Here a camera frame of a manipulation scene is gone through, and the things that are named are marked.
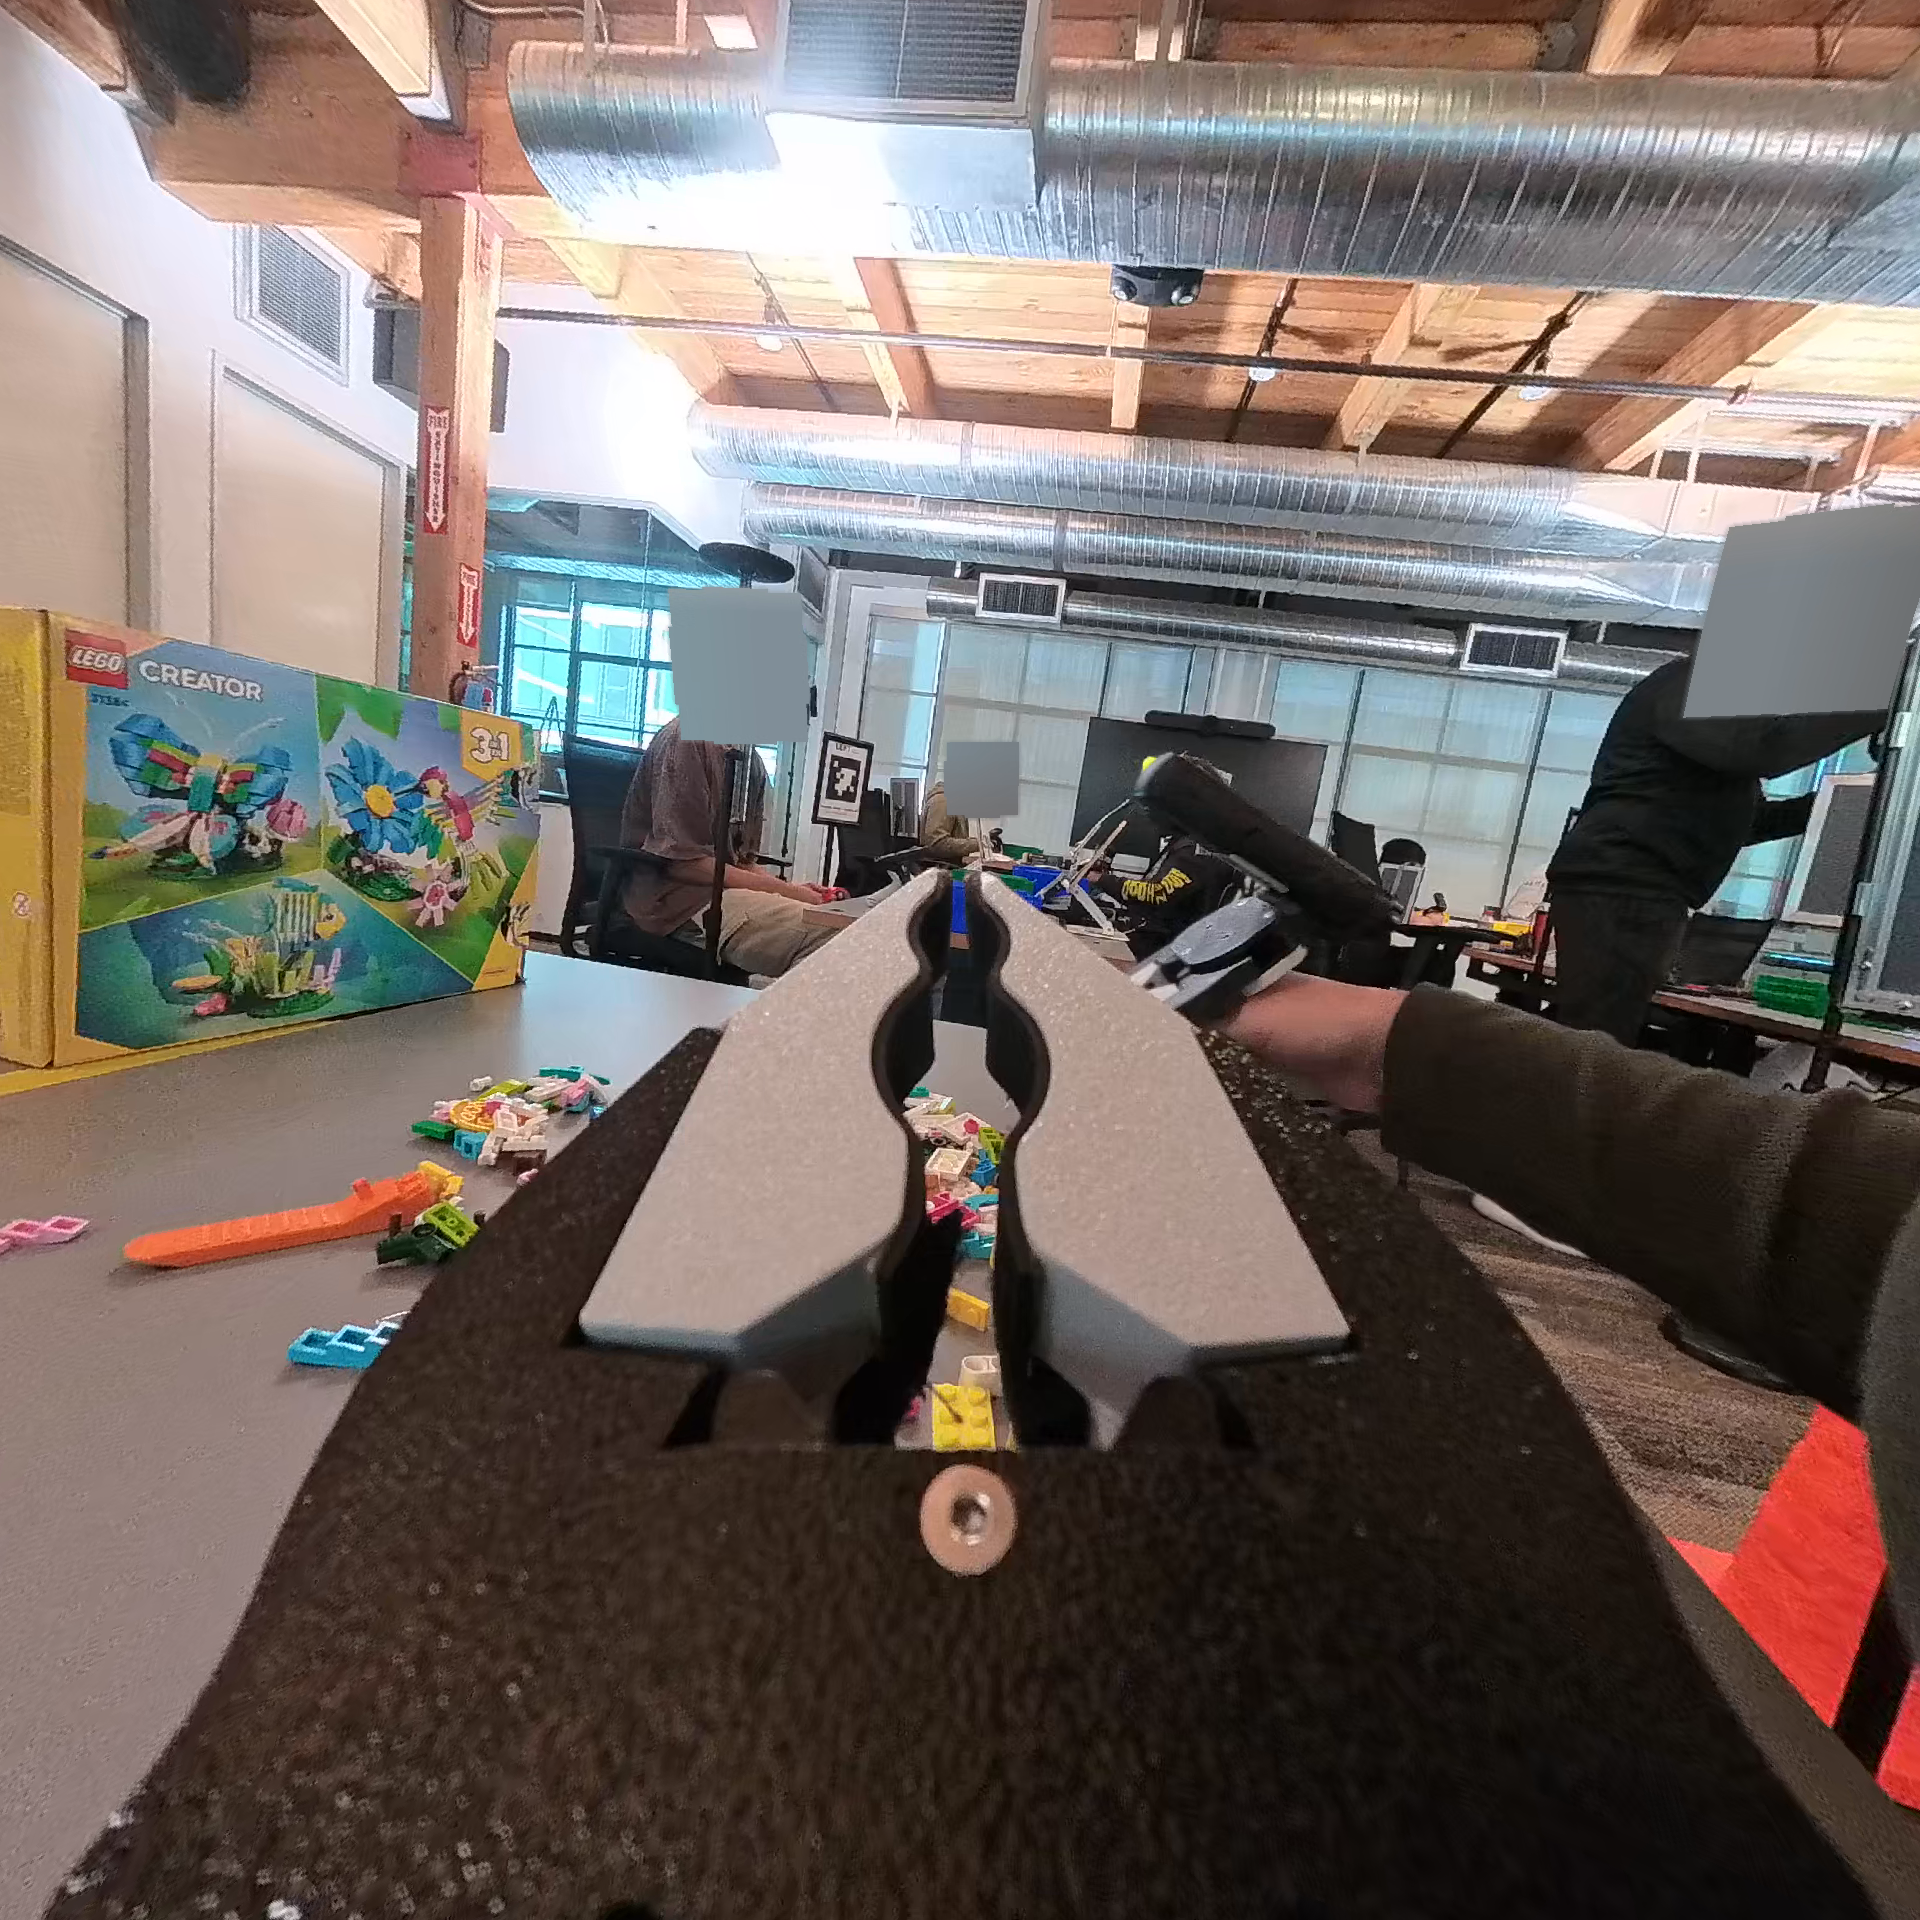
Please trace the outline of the wide silver ventilation duct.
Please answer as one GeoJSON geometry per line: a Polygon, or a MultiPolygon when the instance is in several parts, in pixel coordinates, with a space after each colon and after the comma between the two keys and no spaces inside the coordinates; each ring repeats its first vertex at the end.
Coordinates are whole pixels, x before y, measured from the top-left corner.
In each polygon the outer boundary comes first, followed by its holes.
{"type": "Polygon", "coordinates": [[[1916,84],[1300,63],[1053,68],[1039,180],[787,160],[748,63],[525,38],[520,146],[649,249],[937,256],[1916,309],[1916,84]]]}

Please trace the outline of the pile of mixed colourful bricks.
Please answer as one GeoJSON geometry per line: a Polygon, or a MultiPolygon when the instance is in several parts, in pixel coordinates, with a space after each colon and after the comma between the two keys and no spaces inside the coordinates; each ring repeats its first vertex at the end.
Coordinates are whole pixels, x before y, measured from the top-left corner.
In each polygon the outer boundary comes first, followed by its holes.
{"type": "Polygon", "coordinates": [[[569,1127],[604,1113],[610,1096],[612,1082],[581,1065],[483,1073],[466,1093],[437,1098],[410,1133],[480,1168],[531,1172],[554,1156],[569,1127]]]}

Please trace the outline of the black office chair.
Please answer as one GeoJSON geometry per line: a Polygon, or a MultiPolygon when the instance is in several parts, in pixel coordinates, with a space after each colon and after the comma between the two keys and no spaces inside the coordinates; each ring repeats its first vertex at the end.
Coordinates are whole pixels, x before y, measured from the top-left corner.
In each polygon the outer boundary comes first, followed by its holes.
{"type": "Polygon", "coordinates": [[[640,765],[640,750],[577,733],[563,738],[571,878],[560,919],[560,949],[599,964],[748,986],[748,974],[711,952],[696,954],[696,946],[682,937],[647,932],[627,914],[629,878],[649,864],[647,855],[627,846],[623,826],[640,765]]]}

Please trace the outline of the orange brick separator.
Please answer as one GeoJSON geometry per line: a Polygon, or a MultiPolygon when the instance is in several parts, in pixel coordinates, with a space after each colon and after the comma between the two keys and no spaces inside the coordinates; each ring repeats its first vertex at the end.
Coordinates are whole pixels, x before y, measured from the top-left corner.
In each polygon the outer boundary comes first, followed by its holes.
{"type": "Polygon", "coordinates": [[[412,1218],[424,1212],[410,1175],[412,1170],[394,1180],[357,1180],[345,1198],[315,1207],[148,1231],[128,1241],[127,1258],[154,1269],[187,1269],[379,1233],[397,1215],[412,1218]]]}

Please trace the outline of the person's right forearm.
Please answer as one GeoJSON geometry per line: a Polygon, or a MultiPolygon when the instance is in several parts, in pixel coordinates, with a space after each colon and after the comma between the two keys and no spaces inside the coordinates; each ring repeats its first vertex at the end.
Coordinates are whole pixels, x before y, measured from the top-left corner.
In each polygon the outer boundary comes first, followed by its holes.
{"type": "Polygon", "coordinates": [[[1916,1421],[1919,1119],[1417,989],[1383,1054],[1386,1144],[1572,1244],[1805,1399],[1916,1421]]]}

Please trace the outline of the glass meeting room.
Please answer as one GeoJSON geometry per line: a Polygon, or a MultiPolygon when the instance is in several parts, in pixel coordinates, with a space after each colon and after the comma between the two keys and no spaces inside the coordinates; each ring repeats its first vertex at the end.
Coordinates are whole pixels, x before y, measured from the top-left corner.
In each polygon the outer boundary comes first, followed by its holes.
{"type": "Polygon", "coordinates": [[[668,594],[707,581],[644,506],[492,490],[483,661],[496,705],[546,746],[644,746],[677,710],[668,594]]]}

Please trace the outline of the white wall vent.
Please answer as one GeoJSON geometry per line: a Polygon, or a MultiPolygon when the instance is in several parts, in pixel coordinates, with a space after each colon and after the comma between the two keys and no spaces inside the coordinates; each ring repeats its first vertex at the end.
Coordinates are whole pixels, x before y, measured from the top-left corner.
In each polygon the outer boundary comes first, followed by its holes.
{"type": "Polygon", "coordinates": [[[247,224],[232,237],[234,316],[339,383],[353,375],[353,271],[323,242],[247,224]]]}

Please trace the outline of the wooden column with red signs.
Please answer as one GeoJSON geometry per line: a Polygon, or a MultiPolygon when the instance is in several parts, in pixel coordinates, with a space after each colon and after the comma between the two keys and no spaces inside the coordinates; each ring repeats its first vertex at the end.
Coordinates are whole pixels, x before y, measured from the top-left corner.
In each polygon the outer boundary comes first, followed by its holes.
{"type": "Polygon", "coordinates": [[[477,197],[420,205],[410,687],[455,698],[483,646],[500,232],[477,197]]]}

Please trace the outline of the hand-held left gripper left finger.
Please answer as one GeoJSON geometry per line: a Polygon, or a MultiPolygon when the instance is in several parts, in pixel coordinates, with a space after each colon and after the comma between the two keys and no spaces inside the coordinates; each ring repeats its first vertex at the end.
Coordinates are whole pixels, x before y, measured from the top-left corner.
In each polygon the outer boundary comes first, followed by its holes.
{"type": "Polygon", "coordinates": [[[954,881],[930,871],[725,1025],[579,1317],[584,1342],[771,1374],[891,1446],[924,1386],[955,1228],[929,1223],[906,1096],[932,1065],[954,881]]]}

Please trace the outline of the black wall screen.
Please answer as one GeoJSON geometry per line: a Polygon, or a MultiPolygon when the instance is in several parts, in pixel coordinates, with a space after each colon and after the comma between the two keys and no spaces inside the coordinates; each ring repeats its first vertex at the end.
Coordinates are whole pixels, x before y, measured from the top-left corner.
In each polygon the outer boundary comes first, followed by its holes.
{"type": "Polygon", "coordinates": [[[1073,798],[1069,847],[1099,847],[1111,826],[1111,856],[1153,861],[1172,826],[1136,805],[1136,781],[1159,756],[1185,751],[1215,765],[1224,781],[1280,825],[1311,832],[1328,746],[1279,736],[1266,722],[1203,713],[1151,710],[1141,719],[1095,717],[1073,798]]]}

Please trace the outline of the black box speaker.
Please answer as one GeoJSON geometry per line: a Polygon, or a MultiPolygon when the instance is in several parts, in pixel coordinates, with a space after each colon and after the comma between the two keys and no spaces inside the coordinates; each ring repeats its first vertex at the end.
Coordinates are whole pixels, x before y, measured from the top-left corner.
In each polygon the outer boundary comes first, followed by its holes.
{"type": "MultiPolygon", "coordinates": [[[[379,303],[372,309],[372,381],[410,407],[419,407],[420,306],[379,303]]],[[[504,431],[509,400],[512,353],[500,340],[492,349],[492,417],[504,431]]]]}

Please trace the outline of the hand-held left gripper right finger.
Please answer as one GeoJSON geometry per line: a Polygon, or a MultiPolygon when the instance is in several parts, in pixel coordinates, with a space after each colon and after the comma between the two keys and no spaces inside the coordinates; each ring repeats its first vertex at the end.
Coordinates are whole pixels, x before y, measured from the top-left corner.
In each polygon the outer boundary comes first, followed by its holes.
{"type": "Polygon", "coordinates": [[[992,1318],[1019,1449],[1108,1446],[1151,1386],[1345,1353],[1327,1282],[1196,1024],[996,878],[971,884],[1000,1164],[992,1318]]]}

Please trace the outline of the colourful toy set box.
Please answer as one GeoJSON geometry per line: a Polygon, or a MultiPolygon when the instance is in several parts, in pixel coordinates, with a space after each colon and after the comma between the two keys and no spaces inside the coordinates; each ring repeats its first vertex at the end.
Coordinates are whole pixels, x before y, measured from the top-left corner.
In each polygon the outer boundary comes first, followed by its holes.
{"type": "Polygon", "coordinates": [[[537,738],[3,613],[3,1044],[68,1068],[517,984],[537,738]]]}

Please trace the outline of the person's right hand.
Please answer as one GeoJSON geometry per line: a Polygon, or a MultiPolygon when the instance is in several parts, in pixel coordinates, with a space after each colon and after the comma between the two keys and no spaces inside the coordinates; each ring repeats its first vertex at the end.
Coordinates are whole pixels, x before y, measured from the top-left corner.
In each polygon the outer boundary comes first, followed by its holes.
{"type": "Polygon", "coordinates": [[[1218,1031],[1346,1113],[1378,1113],[1386,1044],[1407,992],[1285,974],[1218,1031]]]}

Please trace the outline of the long silver ventilation duct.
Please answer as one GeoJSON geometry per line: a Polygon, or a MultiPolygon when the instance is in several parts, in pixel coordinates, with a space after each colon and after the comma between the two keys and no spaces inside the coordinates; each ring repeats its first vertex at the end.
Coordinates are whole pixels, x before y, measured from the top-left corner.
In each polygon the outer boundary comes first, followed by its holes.
{"type": "Polygon", "coordinates": [[[1700,481],[707,400],[688,412],[688,442],[711,474],[1009,506],[1211,521],[1312,514],[1576,526],[1696,538],[1721,518],[1717,489],[1700,481]]]}
{"type": "Polygon", "coordinates": [[[743,527],[769,542],[843,545],[1045,570],[1208,573],[1272,582],[1433,585],[1650,601],[1706,591],[1721,552],[1629,559],[1378,535],[1232,527],[1203,518],[1018,506],[834,487],[748,484],[743,527]]]}
{"type": "Polygon", "coordinates": [[[929,585],[927,613],[939,620],[1069,632],[1080,637],[1179,641],[1345,665],[1392,665],[1442,676],[1577,687],[1629,687],[1674,657],[1674,653],[1656,648],[1568,639],[1568,653],[1554,681],[1475,676],[1456,670],[1465,628],[1450,630],[1419,621],[1380,621],[1274,607],[1220,607],[1159,597],[1080,589],[1068,589],[1064,623],[1059,628],[1018,626],[973,616],[977,581],[929,585]]]}

